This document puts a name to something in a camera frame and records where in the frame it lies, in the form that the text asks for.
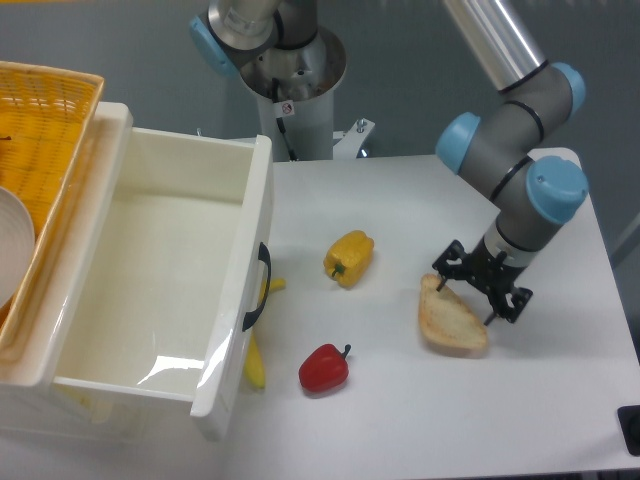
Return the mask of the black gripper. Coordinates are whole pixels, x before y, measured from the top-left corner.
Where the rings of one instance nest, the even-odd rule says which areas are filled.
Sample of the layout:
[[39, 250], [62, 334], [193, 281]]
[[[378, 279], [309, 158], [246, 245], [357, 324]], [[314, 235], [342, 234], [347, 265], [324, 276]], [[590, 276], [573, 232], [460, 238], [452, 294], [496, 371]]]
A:
[[453, 240], [432, 268], [440, 278], [437, 292], [449, 280], [462, 280], [487, 295], [492, 312], [485, 319], [485, 325], [490, 325], [496, 318], [514, 324], [533, 297], [532, 290], [514, 287], [525, 268], [513, 266], [507, 251], [491, 253], [485, 244], [477, 244], [468, 254], [458, 240]]

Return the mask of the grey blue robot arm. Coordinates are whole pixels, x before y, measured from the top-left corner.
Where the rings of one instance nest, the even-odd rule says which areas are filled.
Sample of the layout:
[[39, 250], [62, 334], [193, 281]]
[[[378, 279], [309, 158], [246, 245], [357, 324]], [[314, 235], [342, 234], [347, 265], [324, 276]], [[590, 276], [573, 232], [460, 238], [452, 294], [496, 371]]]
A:
[[[571, 66], [547, 61], [510, 2], [449, 1], [445, 7], [502, 102], [485, 118], [456, 117], [435, 152], [499, 213], [472, 251], [453, 242], [434, 267], [442, 281], [463, 280], [482, 292], [493, 317], [514, 322], [532, 296], [516, 279], [588, 194], [573, 162], [531, 157], [581, 107], [585, 84]], [[253, 93], [276, 160], [357, 154], [358, 136], [333, 137], [333, 93], [346, 53], [318, 23], [315, 2], [213, 1], [189, 31], [214, 71], [239, 76]]]

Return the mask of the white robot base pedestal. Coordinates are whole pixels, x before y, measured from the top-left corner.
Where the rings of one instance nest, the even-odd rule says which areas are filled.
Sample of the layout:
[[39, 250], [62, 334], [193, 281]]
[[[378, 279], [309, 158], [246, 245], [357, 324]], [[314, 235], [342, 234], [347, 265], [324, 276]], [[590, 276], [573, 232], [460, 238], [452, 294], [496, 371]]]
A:
[[191, 21], [201, 56], [217, 73], [238, 76], [253, 95], [261, 133], [273, 144], [276, 161], [351, 160], [365, 157], [375, 123], [359, 118], [345, 131], [334, 130], [334, 93], [346, 72], [339, 38], [319, 27], [315, 38], [295, 49], [270, 48], [236, 67], [205, 21]]

